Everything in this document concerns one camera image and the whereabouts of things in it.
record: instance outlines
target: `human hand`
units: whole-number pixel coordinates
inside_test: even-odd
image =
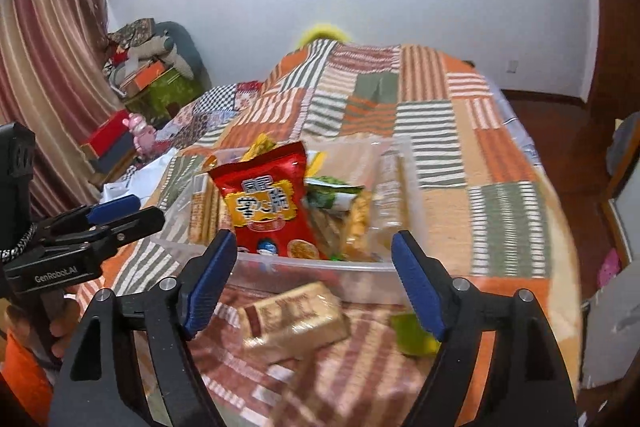
[[[9,325],[15,339],[24,347],[31,349],[29,335],[31,324],[24,312],[13,305],[7,307],[4,312],[5,320]],[[65,299],[65,307],[59,317],[51,321],[49,330],[51,334],[59,339],[52,347],[51,352],[55,357],[61,359],[71,341],[71,337],[76,330],[80,318],[80,305],[75,299]]]

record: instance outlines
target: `orange sleeve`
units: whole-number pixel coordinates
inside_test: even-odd
[[[31,351],[7,335],[2,376],[22,407],[43,427],[47,424],[53,390]]]

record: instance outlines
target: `red box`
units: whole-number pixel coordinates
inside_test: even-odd
[[[98,127],[88,140],[80,146],[88,160],[97,160],[103,156],[118,138],[129,132],[129,128],[122,123],[125,118],[129,118],[129,111],[121,109]]]

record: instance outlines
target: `wooden floor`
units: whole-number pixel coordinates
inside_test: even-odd
[[[584,108],[567,103],[511,100],[511,105],[558,192],[578,250],[582,297],[591,297],[613,247],[600,201],[609,182],[605,155],[614,122],[596,121]]]

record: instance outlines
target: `orange box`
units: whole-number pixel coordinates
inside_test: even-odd
[[[136,73],[135,83],[138,89],[142,91],[146,86],[151,84],[158,76],[164,73],[164,64],[159,60],[152,62],[146,68],[142,68]]]

